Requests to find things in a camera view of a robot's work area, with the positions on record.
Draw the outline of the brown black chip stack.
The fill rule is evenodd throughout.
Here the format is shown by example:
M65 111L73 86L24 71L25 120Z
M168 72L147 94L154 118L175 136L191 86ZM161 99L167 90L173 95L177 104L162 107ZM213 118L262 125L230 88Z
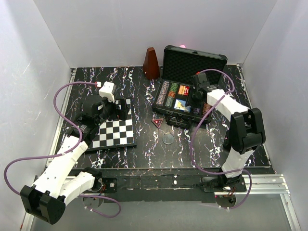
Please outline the brown black chip stack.
M202 116L206 115L208 111L212 108L211 105L204 103L203 108L202 108Z

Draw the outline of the purple black chip stack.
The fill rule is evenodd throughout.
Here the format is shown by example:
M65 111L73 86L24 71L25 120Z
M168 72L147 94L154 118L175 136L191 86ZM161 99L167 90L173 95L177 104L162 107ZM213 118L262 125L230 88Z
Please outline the purple black chip stack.
M201 109L200 108L193 108L193 114L199 116L201 114Z

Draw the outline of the red playing card box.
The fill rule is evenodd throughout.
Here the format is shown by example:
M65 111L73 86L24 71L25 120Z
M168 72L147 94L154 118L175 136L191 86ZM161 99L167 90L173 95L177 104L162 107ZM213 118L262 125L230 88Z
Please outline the red playing card box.
M178 95L188 96L189 95L189 90L190 90L189 86L180 85L179 90L178 90Z

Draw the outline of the blue playing card box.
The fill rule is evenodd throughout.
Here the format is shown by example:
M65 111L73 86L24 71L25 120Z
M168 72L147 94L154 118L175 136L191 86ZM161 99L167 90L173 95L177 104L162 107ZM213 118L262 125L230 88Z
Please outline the blue playing card box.
M174 104L173 109L180 110L180 111L183 111L183 112L188 112L188 113L191 112L191 106L189 106L189 105L186 106L186 101L179 100L179 99L175 100L175 104Z

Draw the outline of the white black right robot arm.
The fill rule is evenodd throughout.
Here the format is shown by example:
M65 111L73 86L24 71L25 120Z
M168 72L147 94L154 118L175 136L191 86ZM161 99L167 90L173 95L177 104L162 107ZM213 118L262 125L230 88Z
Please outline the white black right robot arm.
M217 109L230 123L223 144L228 157L219 172L217 180L211 185L229 191L240 183L244 165L266 140L262 112L258 108L248 108L236 100L229 91L222 90L217 84L210 83L206 70L192 76L194 89L189 93L189 103L207 103L210 111Z

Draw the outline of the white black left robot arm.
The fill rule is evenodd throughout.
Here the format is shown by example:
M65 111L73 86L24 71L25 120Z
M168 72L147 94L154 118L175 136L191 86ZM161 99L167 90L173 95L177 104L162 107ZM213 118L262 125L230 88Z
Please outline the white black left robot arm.
M72 180L66 178L79 157L98 135L100 125L111 119L126 120L129 107L125 99L108 101L97 94L86 98L81 111L55 157L32 186L24 186L20 196L27 213L53 225L64 214L65 207L85 191L101 193L110 180L102 173L86 167Z

